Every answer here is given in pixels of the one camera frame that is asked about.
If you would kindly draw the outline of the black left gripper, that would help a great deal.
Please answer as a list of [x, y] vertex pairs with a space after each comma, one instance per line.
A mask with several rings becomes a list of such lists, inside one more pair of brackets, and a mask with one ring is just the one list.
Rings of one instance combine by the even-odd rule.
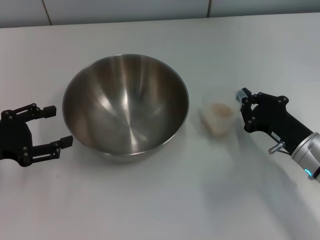
[[32, 103], [18, 109], [5, 110], [0, 119], [0, 160], [16, 161], [21, 167], [59, 159], [61, 150], [73, 145], [73, 136], [33, 146], [32, 134], [25, 121], [55, 117], [57, 108], [52, 105], [41, 109]]

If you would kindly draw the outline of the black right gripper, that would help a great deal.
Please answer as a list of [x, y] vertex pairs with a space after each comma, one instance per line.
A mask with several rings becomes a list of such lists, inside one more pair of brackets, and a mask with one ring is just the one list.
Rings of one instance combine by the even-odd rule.
[[305, 125], [287, 112], [289, 99], [266, 93], [252, 93], [246, 87], [239, 90], [244, 130], [264, 132], [292, 154], [303, 140], [313, 134]]

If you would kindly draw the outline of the clear plastic measuring cup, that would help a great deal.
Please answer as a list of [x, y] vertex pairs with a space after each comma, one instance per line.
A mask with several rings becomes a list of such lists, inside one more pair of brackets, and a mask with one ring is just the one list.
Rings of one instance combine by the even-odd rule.
[[218, 87], [203, 96], [200, 120], [212, 137], [223, 138], [230, 133], [246, 97], [243, 90]]

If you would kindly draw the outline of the stainless steel mixing bowl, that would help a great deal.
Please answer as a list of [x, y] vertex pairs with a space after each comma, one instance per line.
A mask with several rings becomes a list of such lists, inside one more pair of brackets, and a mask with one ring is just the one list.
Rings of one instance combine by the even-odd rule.
[[168, 64], [117, 54], [81, 69], [65, 89], [62, 115], [72, 136], [107, 158], [132, 162], [169, 143], [183, 128], [190, 97]]

